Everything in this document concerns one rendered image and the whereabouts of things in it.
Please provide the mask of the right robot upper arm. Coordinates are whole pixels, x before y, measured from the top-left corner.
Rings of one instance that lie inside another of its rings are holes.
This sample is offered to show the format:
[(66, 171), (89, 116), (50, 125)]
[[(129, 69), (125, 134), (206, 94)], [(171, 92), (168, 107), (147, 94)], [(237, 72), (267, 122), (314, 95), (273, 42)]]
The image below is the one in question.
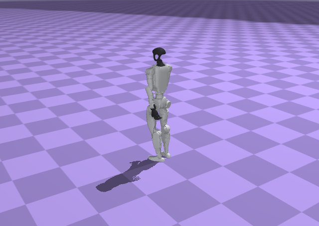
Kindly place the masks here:
[(169, 80), (169, 78), (170, 78), (170, 73), (171, 73), (171, 70), (172, 70), (172, 66), (169, 65), (169, 64), (167, 64), (167, 65), (168, 65), (168, 67), (169, 67), (169, 76), (168, 76), (168, 80)]

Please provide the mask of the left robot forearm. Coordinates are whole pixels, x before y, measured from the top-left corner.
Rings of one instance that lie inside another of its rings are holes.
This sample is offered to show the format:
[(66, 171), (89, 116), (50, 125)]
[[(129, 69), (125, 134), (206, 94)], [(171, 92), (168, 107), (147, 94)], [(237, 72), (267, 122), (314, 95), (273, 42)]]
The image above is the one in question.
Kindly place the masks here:
[(152, 93), (150, 87), (146, 87), (146, 93), (147, 93), (148, 98), (149, 98), (150, 108), (151, 108), (151, 109), (154, 109), (154, 104), (155, 104), (154, 94)]

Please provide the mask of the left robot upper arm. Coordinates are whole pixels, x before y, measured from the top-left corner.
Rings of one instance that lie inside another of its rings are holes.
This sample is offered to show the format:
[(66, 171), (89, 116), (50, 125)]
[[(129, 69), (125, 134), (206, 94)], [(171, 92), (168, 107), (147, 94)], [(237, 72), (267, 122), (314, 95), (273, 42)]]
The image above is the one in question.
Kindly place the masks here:
[(150, 87), (151, 91), (153, 91), (153, 75), (155, 73), (155, 68), (151, 67), (146, 69), (147, 83), (148, 87)]

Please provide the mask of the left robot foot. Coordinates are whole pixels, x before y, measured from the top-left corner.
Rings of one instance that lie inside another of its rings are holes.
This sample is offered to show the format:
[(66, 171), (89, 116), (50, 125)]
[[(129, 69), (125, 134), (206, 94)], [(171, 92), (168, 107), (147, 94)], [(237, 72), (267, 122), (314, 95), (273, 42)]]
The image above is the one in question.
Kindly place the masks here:
[(157, 156), (148, 156), (148, 159), (149, 160), (152, 160), (152, 161), (159, 161), (159, 162), (165, 162), (165, 159), (163, 157), (161, 157), (161, 159), (158, 159)]

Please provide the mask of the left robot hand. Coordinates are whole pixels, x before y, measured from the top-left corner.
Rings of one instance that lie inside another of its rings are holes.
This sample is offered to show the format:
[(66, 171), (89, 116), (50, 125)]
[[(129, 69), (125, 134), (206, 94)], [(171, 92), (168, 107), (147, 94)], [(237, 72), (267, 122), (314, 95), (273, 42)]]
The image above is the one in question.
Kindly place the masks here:
[(155, 120), (159, 120), (161, 119), (162, 117), (159, 116), (158, 112), (156, 111), (156, 106), (154, 104), (154, 109), (151, 109), (152, 110), (152, 117), (154, 117)]

